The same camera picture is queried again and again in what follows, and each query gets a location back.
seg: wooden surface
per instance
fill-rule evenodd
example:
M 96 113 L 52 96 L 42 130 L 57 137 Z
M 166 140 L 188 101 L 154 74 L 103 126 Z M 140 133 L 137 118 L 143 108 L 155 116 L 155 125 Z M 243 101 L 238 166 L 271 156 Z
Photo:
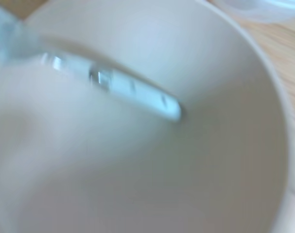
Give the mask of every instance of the wooden surface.
M 295 20 L 283 24 L 242 23 L 268 54 L 295 109 Z

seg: clear plastic lid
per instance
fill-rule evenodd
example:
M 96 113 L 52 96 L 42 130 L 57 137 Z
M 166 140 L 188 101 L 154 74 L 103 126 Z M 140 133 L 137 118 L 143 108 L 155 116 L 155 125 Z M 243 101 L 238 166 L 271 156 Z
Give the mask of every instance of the clear plastic lid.
M 295 0 L 214 0 L 224 11 L 251 21 L 273 23 L 295 18 Z

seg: white bowl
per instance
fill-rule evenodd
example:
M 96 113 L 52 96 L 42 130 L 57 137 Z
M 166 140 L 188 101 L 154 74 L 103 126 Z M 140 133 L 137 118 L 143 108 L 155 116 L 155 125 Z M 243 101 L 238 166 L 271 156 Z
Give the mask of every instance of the white bowl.
M 150 79 L 178 97 L 185 117 L 172 124 L 42 71 L 14 99 L 28 96 L 26 109 L 37 113 L 43 132 L 34 140 L 48 150 L 21 155 L 23 169 L 19 157 L 7 160 L 14 169 L 0 173 L 0 227 L 18 233 L 274 229 L 291 179 L 292 110 L 274 69 L 237 24 L 191 0 L 60 0 L 28 24 L 61 47 Z

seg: plastic container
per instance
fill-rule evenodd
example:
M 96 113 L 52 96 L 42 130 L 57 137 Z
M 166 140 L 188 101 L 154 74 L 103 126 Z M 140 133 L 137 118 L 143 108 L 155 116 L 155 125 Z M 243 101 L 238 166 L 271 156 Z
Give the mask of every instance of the plastic container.
M 255 22 L 274 23 L 295 17 L 295 0 L 214 0 L 224 11 Z

